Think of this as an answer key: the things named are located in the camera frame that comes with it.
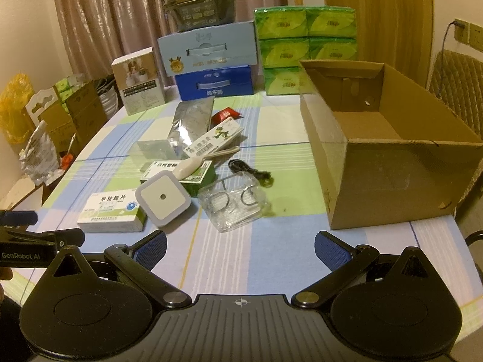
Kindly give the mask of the white green tablet box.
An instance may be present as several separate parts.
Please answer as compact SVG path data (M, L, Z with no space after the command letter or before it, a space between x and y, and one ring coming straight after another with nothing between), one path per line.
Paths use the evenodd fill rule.
M146 213L136 200L135 189L91 194L77 225L86 233L141 232Z

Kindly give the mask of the white square night light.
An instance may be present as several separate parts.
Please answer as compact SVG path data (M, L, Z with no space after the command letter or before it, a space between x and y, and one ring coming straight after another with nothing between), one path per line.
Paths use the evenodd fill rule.
M135 196L140 208L158 229L172 222L192 204L186 189L172 172L166 170L140 184Z

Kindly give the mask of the white plastic spoon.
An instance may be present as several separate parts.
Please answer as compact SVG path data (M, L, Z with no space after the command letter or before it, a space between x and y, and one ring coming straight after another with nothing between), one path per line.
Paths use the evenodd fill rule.
M208 154L205 156L195 156L193 158L183 159L173 170L174 176L179 180L182 181L185 178L189 177L194 173L194 171L198 170L198 168L203 165L205 160L213 160L215 158L223 157L226 155L236 154L240 151L239 146L234 146L227 150L217 151L212 154Z

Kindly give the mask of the green oral spray box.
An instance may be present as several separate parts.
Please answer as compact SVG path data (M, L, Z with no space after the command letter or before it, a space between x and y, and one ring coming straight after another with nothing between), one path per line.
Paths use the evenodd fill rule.
M192 198L196 198L201 188L215 182L215 167L211 160L204 160L202 164L193 169L189 167L187 170L178 170L181 160L155 160L152 161L146 171L140 178L140 182L144 183L162 171L173 173L180 181L181 185L186 189Z

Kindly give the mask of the clear plastic floss box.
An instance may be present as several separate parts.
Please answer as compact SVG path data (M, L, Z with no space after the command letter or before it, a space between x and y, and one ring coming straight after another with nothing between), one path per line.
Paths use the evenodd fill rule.
M128 155L139 166L157 160L178 159L168 140L137 141L128 150Z

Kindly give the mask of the silver foil pouch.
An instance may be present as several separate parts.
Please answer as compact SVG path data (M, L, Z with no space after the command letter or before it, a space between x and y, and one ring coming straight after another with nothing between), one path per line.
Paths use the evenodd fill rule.
M206 97L198 100L182 100L178 104L168 135L168 142L176 152L182 152L208 132L214 100L214 97Z

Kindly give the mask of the white dinosaur medicine box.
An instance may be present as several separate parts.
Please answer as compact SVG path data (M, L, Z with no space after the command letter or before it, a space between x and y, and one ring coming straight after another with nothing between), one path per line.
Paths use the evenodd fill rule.
M189 158L205 157L227 147L242 131L243 127L229 117L192 142L183 153Z

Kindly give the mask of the red candy wrapper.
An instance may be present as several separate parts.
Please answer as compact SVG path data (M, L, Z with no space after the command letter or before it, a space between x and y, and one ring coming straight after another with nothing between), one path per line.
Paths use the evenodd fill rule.
M241 117L242 117L241 113L235 111L230 107L227 107L217 112L216 114L214 114L211 118L211 123L213 126L216 126L228 118L240 119Z

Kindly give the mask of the crumpled silver bag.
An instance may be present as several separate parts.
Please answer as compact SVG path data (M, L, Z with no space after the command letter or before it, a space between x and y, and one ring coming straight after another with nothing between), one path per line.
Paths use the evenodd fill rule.
M64 174L61 159L47 132L47 124L41 121L19 153L21 170L36 185L49 186Z

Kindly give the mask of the checked tablecloth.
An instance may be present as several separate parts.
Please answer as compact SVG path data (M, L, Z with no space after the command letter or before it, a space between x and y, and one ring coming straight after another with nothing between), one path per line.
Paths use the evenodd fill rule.
M127 115L118 112L86 146L38 212L37 232L75 227L100 216L141 182L144 160L134 145L167 137L176 100ZM314 252L328 215L297 96L219 98L214 107L241 113L238 158L268 171L271 186L215 165L217 181L165 226L167 251L155 273L192 296L200 293L291 296L326 275ZM424 250L462 308L463 333L482 326L482 285L452 217L340 230L349 244L398 254Z

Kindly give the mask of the yellow plastic bag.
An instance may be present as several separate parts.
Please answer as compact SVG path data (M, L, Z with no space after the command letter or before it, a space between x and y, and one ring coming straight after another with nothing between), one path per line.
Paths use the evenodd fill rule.
M11 145L26 142L34 130L27 106L34 95L28 75L15 75L1 92L1 130Z

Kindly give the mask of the brown cardboard boxes stack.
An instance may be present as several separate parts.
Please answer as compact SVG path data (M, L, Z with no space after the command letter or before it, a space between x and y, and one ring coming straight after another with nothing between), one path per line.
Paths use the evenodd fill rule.
M77 156L107 123L108 118L93 81L84 84L64 103L54 87L35 93L25 106L35 126L44 121L47 133L59 154L68 151Z

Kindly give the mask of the brown cardboard box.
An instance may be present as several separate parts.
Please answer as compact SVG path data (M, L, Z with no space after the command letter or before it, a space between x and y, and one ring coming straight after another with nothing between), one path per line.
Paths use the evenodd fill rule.
M453 212L482 141L441 100L382 63L303 61L300 110L331 229Z

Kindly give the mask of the white humidifier product box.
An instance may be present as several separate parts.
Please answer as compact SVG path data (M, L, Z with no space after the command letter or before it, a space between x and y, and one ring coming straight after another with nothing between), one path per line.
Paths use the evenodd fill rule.
M117 57L111 68L127 115L165 103L165 88L158 73L153 47Z

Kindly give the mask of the dark blue milk carton box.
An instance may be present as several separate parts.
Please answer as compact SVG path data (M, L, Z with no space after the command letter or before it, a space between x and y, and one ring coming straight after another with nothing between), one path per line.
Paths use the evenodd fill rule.
M249 65L206 69L174 76L181 100L246 96L254 93Z

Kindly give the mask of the quilted beige chair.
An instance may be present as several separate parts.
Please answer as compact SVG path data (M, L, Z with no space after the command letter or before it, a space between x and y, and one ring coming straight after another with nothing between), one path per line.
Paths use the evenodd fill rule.
M482 61L458 52L439 52L429 91L482 137Z

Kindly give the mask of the pink curtain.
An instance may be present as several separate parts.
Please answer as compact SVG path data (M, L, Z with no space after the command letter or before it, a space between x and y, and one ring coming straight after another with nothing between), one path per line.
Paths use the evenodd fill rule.
M54 0L71 68L88 78L111 74L115 58L179 32L166 0ZM254 9L287 0L235 0L235 21L249 21Z

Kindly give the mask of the green tissue pack bundle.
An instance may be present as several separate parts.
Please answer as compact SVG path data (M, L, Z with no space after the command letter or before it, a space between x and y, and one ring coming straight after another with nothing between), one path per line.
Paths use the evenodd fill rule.
M358 56L354 8L271 7L254 9L264 89L269 96L308 89L302 60L351 61Z

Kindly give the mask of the light blue milk carton box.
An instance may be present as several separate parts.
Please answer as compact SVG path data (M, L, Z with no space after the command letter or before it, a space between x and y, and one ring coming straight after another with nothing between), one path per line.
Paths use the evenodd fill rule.
M159 38L158 47L169 76L258 64L252 21L173 33Z

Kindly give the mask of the black instant noodle bowls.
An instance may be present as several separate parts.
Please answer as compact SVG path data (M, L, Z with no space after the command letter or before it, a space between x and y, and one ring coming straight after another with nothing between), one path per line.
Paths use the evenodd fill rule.
M235 22L235 0L166 0L179 32Z

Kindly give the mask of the wall power socket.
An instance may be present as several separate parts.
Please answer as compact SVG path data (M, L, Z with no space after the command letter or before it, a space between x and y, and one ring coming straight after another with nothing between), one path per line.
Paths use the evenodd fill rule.
M469 24L469 46L483 52L483 28L478 24Z
M454 19L454 39L462 44L468 45L469 44L469 27L470 24L467 21L461 19Z

